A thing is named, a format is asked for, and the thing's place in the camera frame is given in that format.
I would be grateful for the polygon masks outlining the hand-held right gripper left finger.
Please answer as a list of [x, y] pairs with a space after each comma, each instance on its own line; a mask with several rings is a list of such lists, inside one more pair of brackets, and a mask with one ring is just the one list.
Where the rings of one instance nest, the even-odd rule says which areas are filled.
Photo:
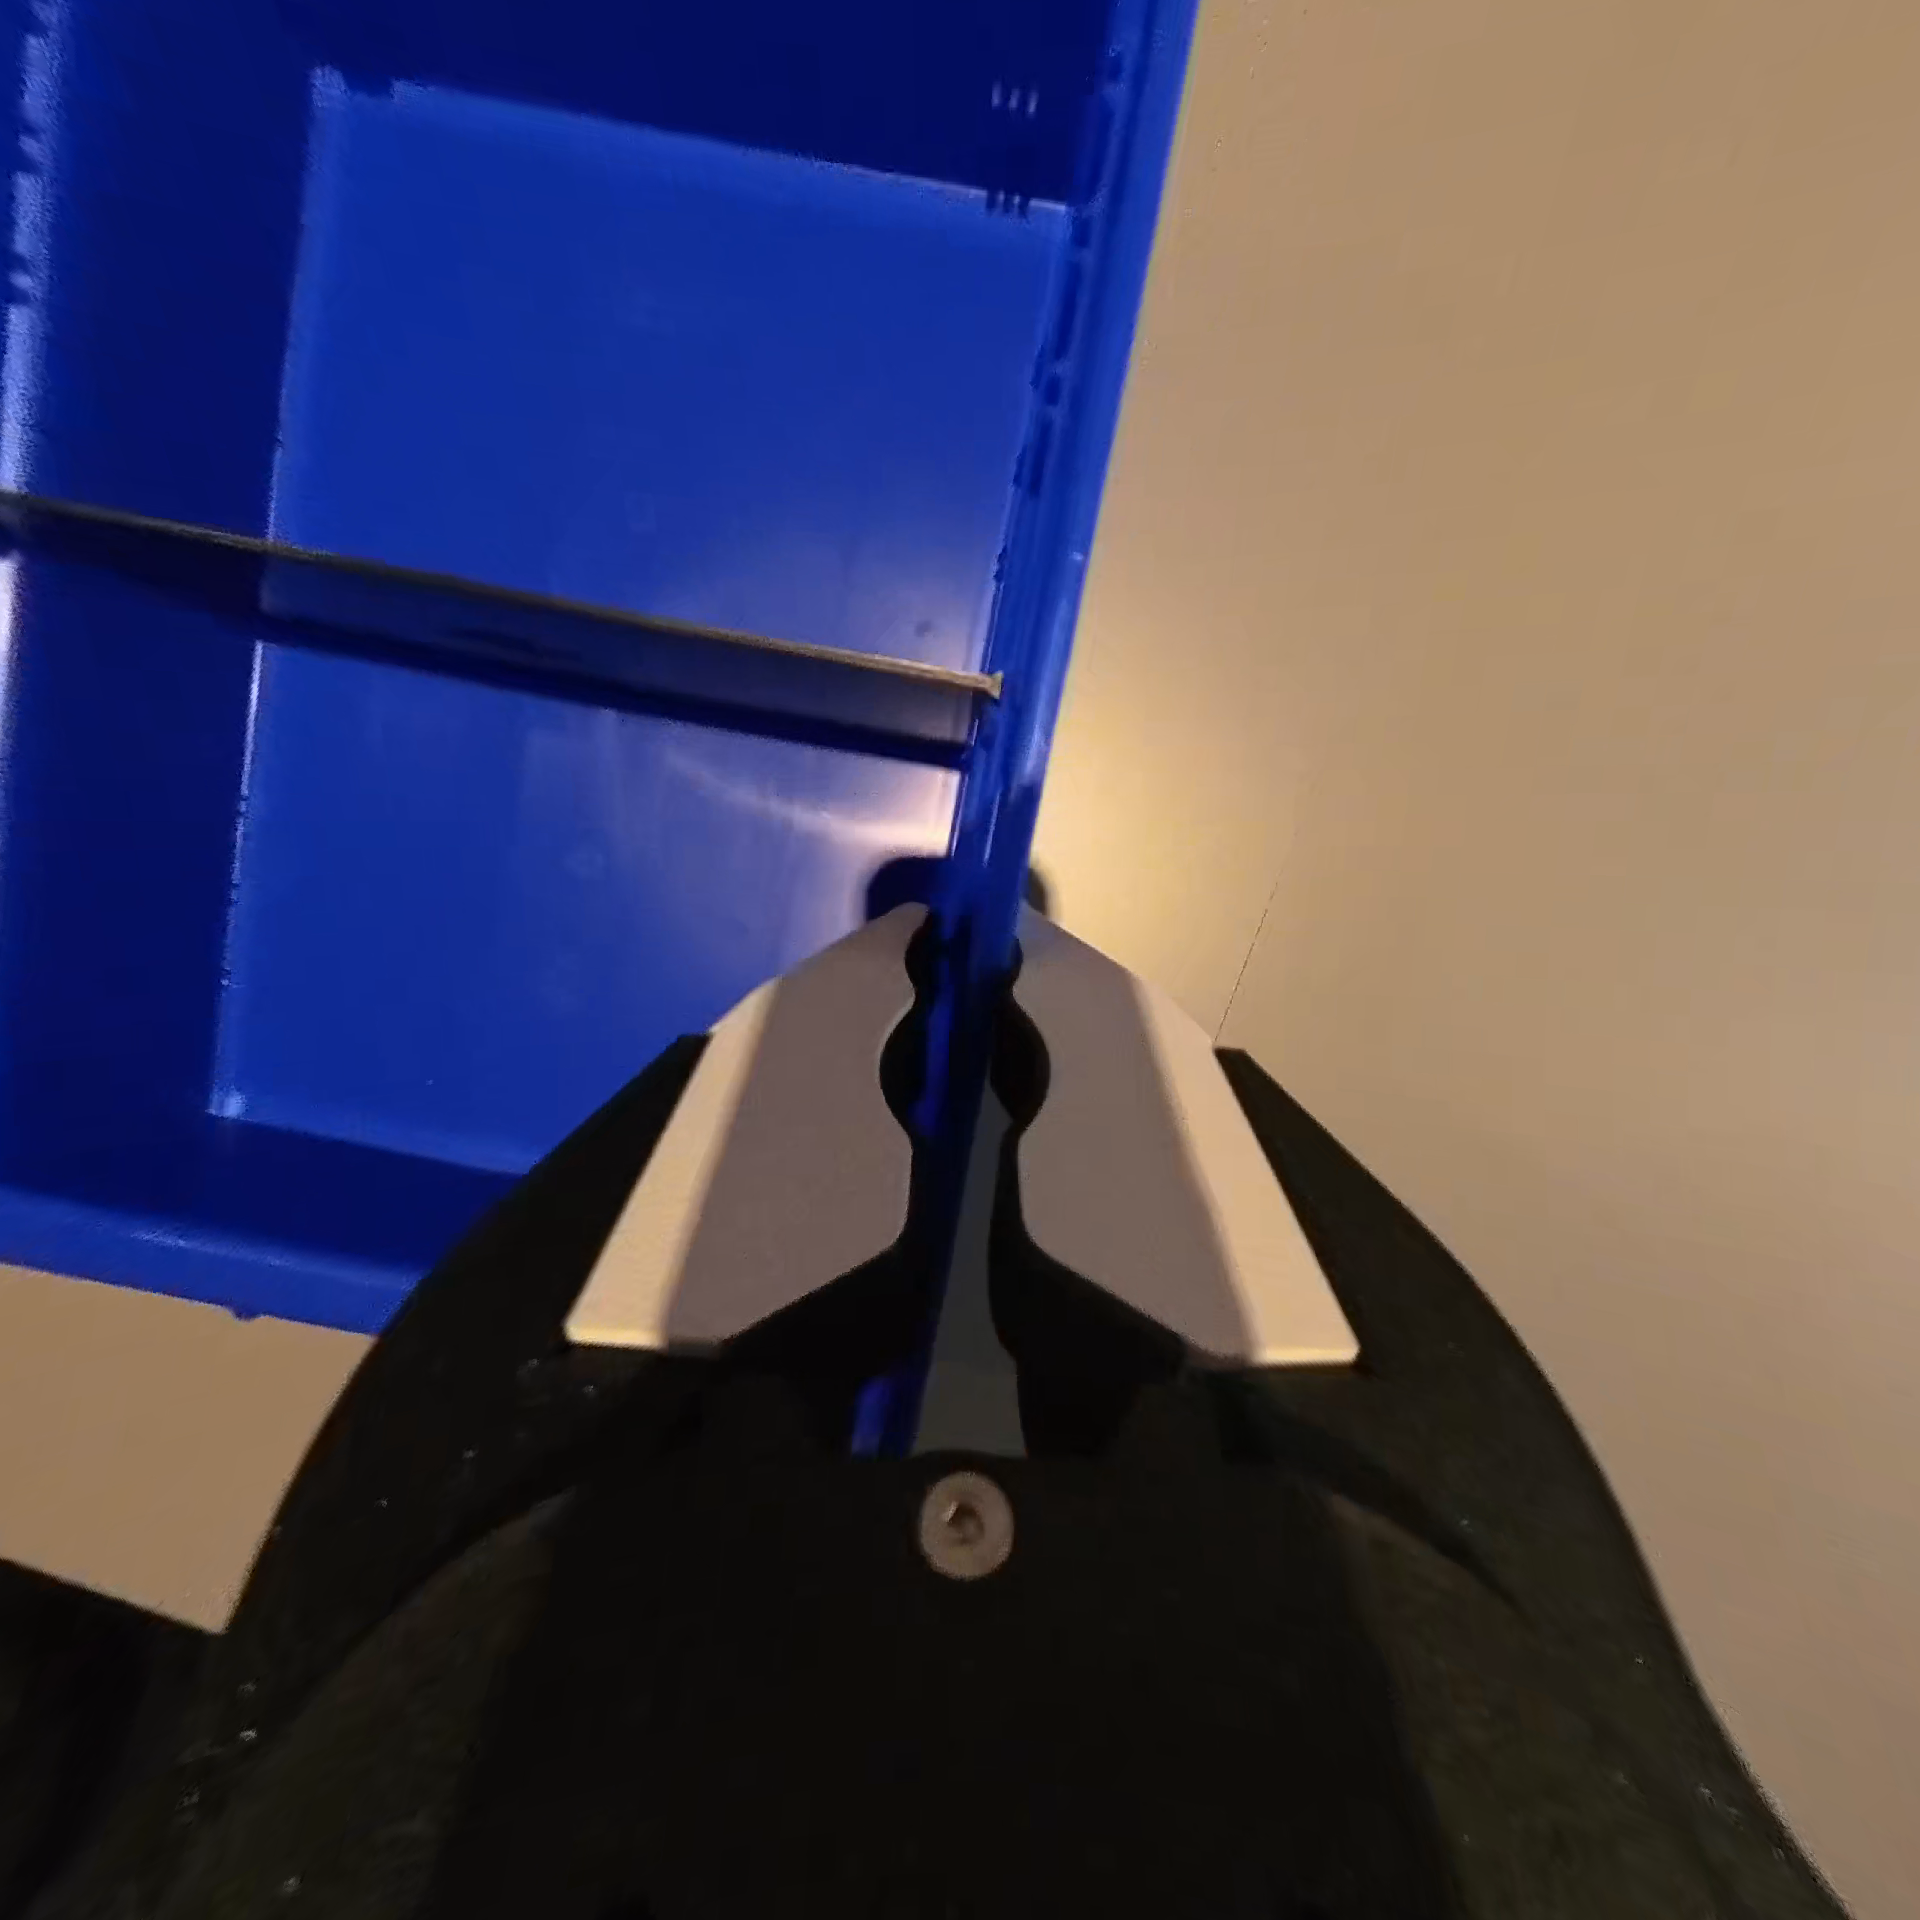
[[922, 923], [922, 904], [891, 904], [711, 1026], [568, 1348], [719, 1354], [899, 1240], [912, 1138], [881, 1054], [915, 1002], [905, 955]]

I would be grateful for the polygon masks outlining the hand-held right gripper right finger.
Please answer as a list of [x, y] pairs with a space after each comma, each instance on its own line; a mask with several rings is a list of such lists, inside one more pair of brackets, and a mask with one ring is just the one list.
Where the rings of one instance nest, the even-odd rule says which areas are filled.
[[1161, 984], [1023, 904], [999, 1023], [1023, 1240], [1218, 1372], [1347, 1372], [1357, 1329], [1236, 1082]]

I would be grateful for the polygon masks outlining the blue plastic bin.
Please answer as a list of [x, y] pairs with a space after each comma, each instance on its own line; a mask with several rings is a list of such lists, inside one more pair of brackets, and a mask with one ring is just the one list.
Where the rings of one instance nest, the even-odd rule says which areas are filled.
[[933, 1231], [1197, 9], [7, 9], [7, 487], [999, 673], [965, 762], [7, 549], [7, 1261], [375, 1336], [930, 900]]

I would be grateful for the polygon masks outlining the dark metal bin divider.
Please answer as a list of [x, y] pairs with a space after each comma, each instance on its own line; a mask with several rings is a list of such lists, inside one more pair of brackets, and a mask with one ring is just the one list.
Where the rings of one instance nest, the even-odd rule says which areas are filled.
[[613, 613], [100, 499], [7, 487], [0, 520], [7, 549], [106, 568], [249, 643], [746, 740], [957, 770], [1000, 705], [999, 673]]

